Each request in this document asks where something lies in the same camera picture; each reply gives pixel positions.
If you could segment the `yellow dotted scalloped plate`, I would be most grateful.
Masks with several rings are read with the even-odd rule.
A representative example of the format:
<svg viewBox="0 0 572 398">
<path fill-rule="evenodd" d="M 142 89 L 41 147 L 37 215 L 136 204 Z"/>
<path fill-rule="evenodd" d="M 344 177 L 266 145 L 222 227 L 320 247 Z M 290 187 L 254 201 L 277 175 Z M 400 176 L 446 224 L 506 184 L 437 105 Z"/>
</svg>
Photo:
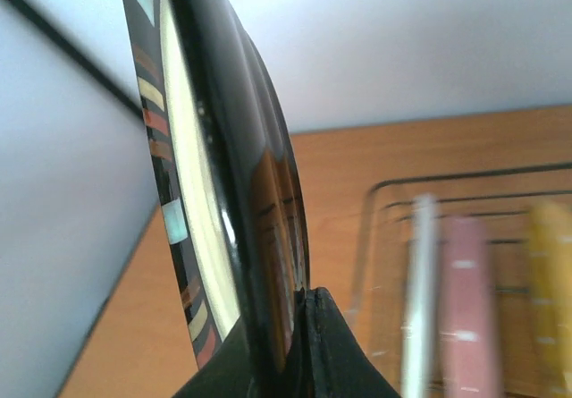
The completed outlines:
<svg viewBox="0 0 572 398">
<path fill-rule="evenodd" d="M 571 395 L 571 209 L 544 201 L 528 216 L 534 342 L 542 397 Z"/>
</svg>

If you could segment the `dark striped bottom plate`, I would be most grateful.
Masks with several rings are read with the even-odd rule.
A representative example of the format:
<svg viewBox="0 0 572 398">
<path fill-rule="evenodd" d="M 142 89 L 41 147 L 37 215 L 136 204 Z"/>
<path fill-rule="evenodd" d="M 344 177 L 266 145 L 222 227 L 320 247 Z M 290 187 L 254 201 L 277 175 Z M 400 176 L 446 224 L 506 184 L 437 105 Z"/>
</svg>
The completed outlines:
<svg viewBox="0 0 572 398">
<path fill-rule="evenodd" d="M 228 0 L 122 0 L 156 187 L 199 367 L 242 324 L 281 374 L 309 285 L 297 167 L 273 84 Z"/>
</svg>

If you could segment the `pink scalloped plate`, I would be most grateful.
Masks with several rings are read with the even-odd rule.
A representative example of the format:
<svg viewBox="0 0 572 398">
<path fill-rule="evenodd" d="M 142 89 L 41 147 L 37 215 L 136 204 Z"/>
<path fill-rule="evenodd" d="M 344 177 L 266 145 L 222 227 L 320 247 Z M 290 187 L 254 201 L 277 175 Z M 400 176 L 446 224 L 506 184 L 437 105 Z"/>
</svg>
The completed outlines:
<svg viewBox="0 0 572 398">
<path fill-rule="evenodd" d="M 444 223 L 440 338 L 447 397 L 502 397 L 491 257 L 483 223 Z"/>
</svg>

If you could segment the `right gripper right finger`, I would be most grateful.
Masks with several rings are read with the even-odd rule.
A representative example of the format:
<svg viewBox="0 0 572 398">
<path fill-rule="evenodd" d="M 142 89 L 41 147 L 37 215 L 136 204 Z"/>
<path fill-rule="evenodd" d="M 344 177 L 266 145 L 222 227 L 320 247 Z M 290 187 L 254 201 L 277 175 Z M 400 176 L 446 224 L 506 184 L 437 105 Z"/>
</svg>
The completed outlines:
<svg viewBox="0 0 572 398">
<path fill-rule="evenodd" d="M 323 287 L 296 296 L 293 372 L 285 378 L 287 397 L 397 397 L 399 394 L 367 359 Z"/>
</svg>

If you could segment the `black wire dish rack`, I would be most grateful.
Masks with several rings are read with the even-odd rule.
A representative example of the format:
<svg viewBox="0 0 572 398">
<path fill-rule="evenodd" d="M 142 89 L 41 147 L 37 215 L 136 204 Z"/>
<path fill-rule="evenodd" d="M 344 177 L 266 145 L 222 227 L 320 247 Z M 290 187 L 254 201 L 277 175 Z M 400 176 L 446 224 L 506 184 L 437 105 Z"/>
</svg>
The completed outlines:
<svg viewBox="0 0 572 398">
<path fill-rule="evenodd" d="M 395 389 L 401 380 L 414 205 L 425 193 L 435 196 L 439 221 L 455 215 L 483 221 L 496 285 L 506 395 L 541 396 L 542 365 L 529 303 L 526 213 L 539 200 L 570 203 L 570 162 L 393 179 L 366 193 L 347 321 Z M 360 331 L 365 321 L 370 323 L 368 333 Z"/>
</svg>

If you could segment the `white blue striped plate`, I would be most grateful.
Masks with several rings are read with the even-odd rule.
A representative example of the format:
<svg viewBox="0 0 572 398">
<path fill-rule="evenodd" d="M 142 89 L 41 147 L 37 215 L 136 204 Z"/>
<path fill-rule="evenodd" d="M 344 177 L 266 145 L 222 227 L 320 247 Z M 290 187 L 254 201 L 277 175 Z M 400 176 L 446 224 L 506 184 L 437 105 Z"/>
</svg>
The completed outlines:
<svg viewBox="0 0 572 398">
<path fill-rule="evenodd" d="M 434 195 L 425 193 L 415 198 L 401 360 L 404 397 L 426 397 L 432 375 L 438 276 L 437 216 Z"/>
</svg>

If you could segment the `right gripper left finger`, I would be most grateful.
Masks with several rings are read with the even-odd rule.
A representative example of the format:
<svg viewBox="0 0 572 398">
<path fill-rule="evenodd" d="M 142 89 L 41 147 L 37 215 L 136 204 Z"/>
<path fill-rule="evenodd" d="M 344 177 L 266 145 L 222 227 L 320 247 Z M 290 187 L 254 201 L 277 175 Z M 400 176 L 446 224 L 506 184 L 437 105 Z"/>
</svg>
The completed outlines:
<svg viewBox="0 0 572 398">
<path fill-rule="evenodd" d="M 260 357 L 268 331 L 239 319 L 219 351 L 174 397 L 266 397 Z"/>
</svg>

